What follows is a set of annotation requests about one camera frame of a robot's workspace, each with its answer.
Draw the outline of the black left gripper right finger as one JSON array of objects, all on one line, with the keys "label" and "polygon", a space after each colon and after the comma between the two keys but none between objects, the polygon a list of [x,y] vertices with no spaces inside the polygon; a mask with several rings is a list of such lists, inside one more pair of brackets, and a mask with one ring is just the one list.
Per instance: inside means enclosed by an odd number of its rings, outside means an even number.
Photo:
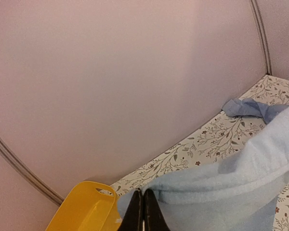
[{"label": "black left gripper right finger", "polygon": [[151,189],[144,193],[144,225],[145,231],[170,231]]}]

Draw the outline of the blue button-up shirt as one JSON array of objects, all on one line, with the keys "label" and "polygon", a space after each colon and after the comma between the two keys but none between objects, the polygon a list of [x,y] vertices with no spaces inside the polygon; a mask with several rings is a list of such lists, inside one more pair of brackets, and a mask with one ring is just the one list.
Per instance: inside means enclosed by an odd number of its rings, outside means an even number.
[{"label": "blue button-up shirt", "polygon": [[[140,190],[154,192],[170,231],[270,231],[288,183],[289,107],[236,154],[165,174]],[[122,219],[136,190],[118,200]]]}]

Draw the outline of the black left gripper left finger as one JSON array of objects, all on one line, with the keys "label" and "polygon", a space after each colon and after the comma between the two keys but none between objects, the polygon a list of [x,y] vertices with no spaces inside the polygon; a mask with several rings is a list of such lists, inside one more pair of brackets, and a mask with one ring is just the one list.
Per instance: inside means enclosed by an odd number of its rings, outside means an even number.
[{"label": "black left gripper left finger", "polygon": [[143,230],[143,194],[137,189],[130,200],[124,218],[118,231],[142,231]]}]

